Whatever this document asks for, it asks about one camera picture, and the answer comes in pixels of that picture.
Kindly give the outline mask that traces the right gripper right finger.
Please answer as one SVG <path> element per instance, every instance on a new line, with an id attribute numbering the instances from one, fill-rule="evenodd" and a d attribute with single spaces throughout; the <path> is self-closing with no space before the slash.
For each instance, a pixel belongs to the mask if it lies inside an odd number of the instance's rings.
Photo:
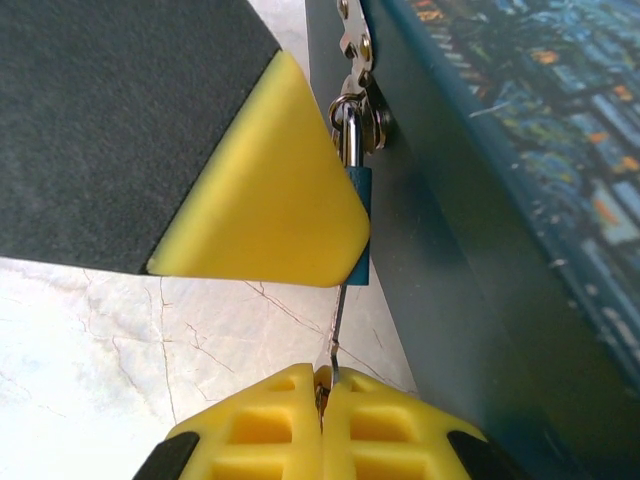
<path id="1" fill-rule="evenodd" d="M 323 415 L 322 480 L 506 480 L 474 425 L 342 367 Z"/>

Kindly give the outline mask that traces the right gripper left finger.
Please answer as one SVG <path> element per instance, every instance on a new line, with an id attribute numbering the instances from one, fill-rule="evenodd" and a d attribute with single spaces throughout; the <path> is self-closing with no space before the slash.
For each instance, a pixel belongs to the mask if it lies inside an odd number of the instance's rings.
<path id="1" fill-rule="evenodd" d="M 299 363 L 175 425 L 132 480 L 321 480 L 312 366 Z"/>

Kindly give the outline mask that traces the small silver key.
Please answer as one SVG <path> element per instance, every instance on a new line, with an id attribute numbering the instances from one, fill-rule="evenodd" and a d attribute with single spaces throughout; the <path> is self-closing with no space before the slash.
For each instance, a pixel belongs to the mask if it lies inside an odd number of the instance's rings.
<path id="1" fill-rule="evenodd" d="M 338 288 L 337 304 L 334 312 L 334 317 L 331 324 L 331 335 L 329 342 L 329 360 L 331 367 L 330 376 L 330 388 L 333 388 L 339 381 L 339 362 L 338 352 L 340 348 L 339 336 L 342 325 L 342 318 L 344 313 L 346 295 L 348 286 L 346 284 L 340 285 Z"/>

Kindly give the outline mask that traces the starry night tin box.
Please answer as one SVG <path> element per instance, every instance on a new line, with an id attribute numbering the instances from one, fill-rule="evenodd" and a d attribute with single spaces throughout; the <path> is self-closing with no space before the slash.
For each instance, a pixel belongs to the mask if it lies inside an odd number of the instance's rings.
<path id="1" fill-rule="evenodd" d="M 640 480 L 640 0 L 360 1 L 420 396 L 539 480 Z"/>

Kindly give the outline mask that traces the small blue padlock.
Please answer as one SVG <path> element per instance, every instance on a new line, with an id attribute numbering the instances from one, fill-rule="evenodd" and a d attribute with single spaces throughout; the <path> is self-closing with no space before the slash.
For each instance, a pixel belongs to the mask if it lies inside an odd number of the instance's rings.
<path id="1" fill-rule="evenodd" d="M 340 290 L 346 292 L 348 286 L 369 285 L 372 170 L 364 165 L 359 97 L 355 94 L 342 94 L 334 100 L 329 108 L 329 120 L 333 128 L 332 140 L 369 220 L 367 243 L 346 282 L 340 286 Z"/>

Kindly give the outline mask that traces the silver hasp latch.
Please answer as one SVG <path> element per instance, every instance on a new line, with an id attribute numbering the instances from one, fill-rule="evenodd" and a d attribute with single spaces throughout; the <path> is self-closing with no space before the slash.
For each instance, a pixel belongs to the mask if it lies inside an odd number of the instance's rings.
<path id="1" fill-rule="evenodd" d="M 339 46 L 351 62 L 351 71 L 329 107 L 330 122 L 339 131 L 342 114 L 338 109 L 347 102 L 355 104 L 362 118 L 364 152 L 373 155 L 385 147 L 393 126 L 391 110 L 373 77 L 373 35 L 361 0 L 336 0 L 336 8 L 343 25 Z"/>

